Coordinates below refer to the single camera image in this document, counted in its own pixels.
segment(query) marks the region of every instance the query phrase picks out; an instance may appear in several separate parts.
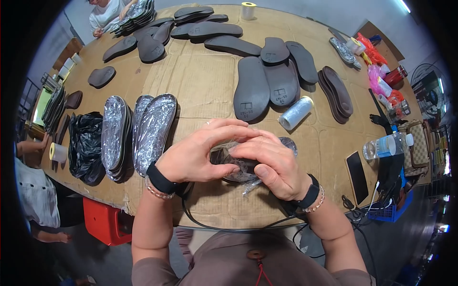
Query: red stool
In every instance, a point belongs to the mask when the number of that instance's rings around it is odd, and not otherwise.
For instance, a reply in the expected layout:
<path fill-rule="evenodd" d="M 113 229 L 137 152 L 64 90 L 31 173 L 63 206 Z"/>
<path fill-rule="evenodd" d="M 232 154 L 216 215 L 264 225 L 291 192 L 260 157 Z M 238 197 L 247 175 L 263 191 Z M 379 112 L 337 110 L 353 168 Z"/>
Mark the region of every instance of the red stool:
<path fill-rule="evenodd" d="M 120 209 L 83 197 L 84 223 L 87 232 L 109 246 L 132 241 L 132 235 L 119 230 Z"/>

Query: bracelet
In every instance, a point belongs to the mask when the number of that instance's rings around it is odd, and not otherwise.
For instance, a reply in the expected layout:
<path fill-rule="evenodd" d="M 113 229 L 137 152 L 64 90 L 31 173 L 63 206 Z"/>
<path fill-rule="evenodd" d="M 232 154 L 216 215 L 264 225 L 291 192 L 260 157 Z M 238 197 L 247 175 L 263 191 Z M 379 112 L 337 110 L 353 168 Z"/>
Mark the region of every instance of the bracelet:
<path fill-rule="evenodd" d="M 148 191 L 155 195 L 156 197 L 160 198 L 160 199 L 163 199 L 163 200 L 169 200 L 171 198 L 173 198 L 174 194 L 166 194 L 166 193 L 163 193 L 159 190 L 157 190 L 153 184 L 151 183 L 151 180 L 149 179 L 148 175 L 145 177 L 145 187 L 148 189 Z"/>
<path fill-rule="evenodd" d="M 323 187 L 321 185 L 319 185 L 319 186 L 320 186 L 320 191 L 321 191 L 321 200 L 320 200 L 320 202 L 318 203 L 317 206 L 314 206 L 313 208 L 302 209 L 303 211 L 305 211 L 305 212 L 316 211 L 321 206 L 321 204 L 323 203 L 323 201 L 324 201 L 324 189 L 323 189 Z"/>

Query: plastic water bottle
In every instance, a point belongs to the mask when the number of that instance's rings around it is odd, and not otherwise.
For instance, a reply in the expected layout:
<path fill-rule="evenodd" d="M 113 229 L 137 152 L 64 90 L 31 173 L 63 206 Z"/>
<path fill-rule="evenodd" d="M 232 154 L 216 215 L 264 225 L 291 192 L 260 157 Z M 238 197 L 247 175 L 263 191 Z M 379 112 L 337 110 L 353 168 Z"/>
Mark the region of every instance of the plastic water bottle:
<path fill-rule="evenodd" d="M 380 139 L 369 141 L 363 146 L 363 156 L 366 160 L 403 154 L 403 142 L 407 146 L 414 144 L 412 134 L 404 136 L 401 132 L 384 136 Z"/>

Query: wrist strap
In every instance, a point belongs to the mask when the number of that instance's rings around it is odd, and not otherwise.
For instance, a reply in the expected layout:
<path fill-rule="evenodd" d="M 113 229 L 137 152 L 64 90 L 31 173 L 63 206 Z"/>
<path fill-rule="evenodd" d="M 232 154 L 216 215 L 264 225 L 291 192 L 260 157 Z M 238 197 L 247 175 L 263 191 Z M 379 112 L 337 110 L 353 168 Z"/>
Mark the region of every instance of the wrist strap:
<path fill-rule="evenodd" d="M 310 207 L 316 201 L 318 194 L 320 193 L 320 185 L 318 180 L 312 174 L 309 174 L 309 176 L 312 179 L 312 184 L 310 185 L 305 198 L 303 200 L 297 201 L 297 204 L 303 209 Z"/>
<path fill-rule="evenodd" d="M 156 168 L 156 162 L 151 162 L 146 171 L 146 174 L 149 177 L 149 180 L 153 184 L 153 186 L 162 193 L 166 194 L 173 194 L 175 192 L 175 187 L 178 183 L 173 183 L 169 181 L 166 177 L 164 177 L 161 172 Z"/>

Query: white t-shirt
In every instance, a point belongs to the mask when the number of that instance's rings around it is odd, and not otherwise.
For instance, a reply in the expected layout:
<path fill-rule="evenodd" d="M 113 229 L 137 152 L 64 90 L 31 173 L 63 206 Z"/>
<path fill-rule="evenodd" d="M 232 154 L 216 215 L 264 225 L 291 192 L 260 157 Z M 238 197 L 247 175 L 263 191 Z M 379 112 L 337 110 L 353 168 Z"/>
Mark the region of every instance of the white t-shirt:
<path fill-rule="evenodd" d="M 130 0 L 110 0 L 105 7 L 95 6 L 89 16 L 91 32 L 102 28 L 104 33 L 119 22 L 119 14 Z"/>
<path fill-rule="evenodd" d="M 17 191 L 24 215 L 44 227 L 60 227 L 57 194 L 42 169 L 30 168 L 18 158 L 14 161 Z"/>

